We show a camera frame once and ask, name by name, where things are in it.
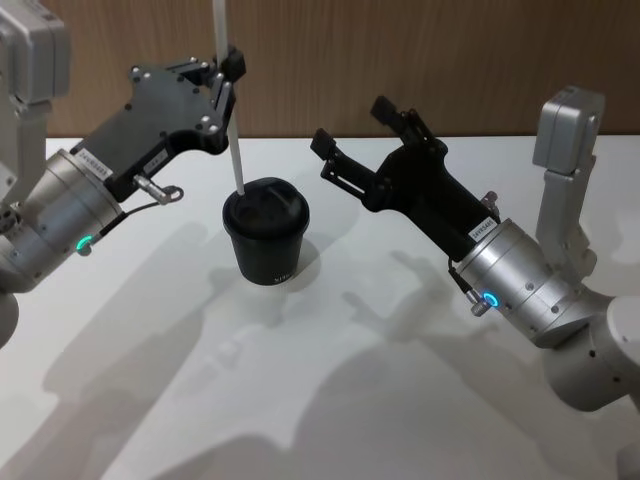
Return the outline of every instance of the black cup lid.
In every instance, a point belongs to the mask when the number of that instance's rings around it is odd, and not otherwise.
[[[261,178],[244,186],[244,195],[234,192],[222,208],[229,233],[272,240],[300,233],[309,223],[309,205],[289,182]]]

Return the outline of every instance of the label sticker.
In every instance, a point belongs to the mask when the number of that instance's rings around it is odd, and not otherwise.
[[[473,238],[476,242],[479,242],[484,237],[486,237],[491,232],[491,230],[493,230],[497,226],[498,224],[493,218],[487,217],[482,221],[480,225],[478,225],[476,228],[474,228],[469,232],[469,236]]]
[[[78,153],[76,153],[75,158],[80,160],[80,162],[82,162],[82,164],[87,167],[89,171],[96,177],[98,177],[102,182],[113,175],[113,171],[100,160],[98,160],[95,155],[86,148],[83,148]]]
[[[149,162],[144,166],[143,168],[144,173],[149,175],[156,168],[158,168],[160,164],[164,162],[167,158],[169,158],[169,154],[167,153],[167,150],[163,148],[160,151],[160,153],[158,153],[158,155],[156,155],[151,160],[149,160]]]

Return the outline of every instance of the black cup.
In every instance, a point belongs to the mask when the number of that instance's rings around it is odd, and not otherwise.
[[[296,271],[309,205],[293,185],[279,178],[254,180],[244,192],[234,192],[224,203],[224,228],[242,275],[258,285],[277,285]]]

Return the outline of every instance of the white straw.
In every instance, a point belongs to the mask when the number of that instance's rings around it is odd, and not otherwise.
[[[218,66],[229,55],[229,41],[227,40],[227,6],[226,0],[213,0],[213,23],[216,35],[216,54]],[[240,144],[238,143],[238,124],[236,114],[231,113],[227,126],[227,138],[229,138],[229,151],[233,164],[233,176],[236,180],[238,195],[244,195],[244,180],[242,178],[242,160],[240,159]]]

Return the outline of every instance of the white table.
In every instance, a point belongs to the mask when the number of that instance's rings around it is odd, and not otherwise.
[[[497,191],[533,233],[533,139],[445,141],[453,175]],[[340,142],[372,168],[397,144]],[[220,218],[227,154],[174,160],[156,179],[182,186],[181,203],[127,220],[19,297],[0,350],[2,480],[613,478],[615,452],[640,438],[629,401],[564,406],[539,352],[497,314],[470,315],[407,219],[321,180],[308,140],[242,150],[246,180],[279,176],[309,201],[298,276],[269,288],[240,276]],[[588,284],[638,294],[640,138],[596,151]]]

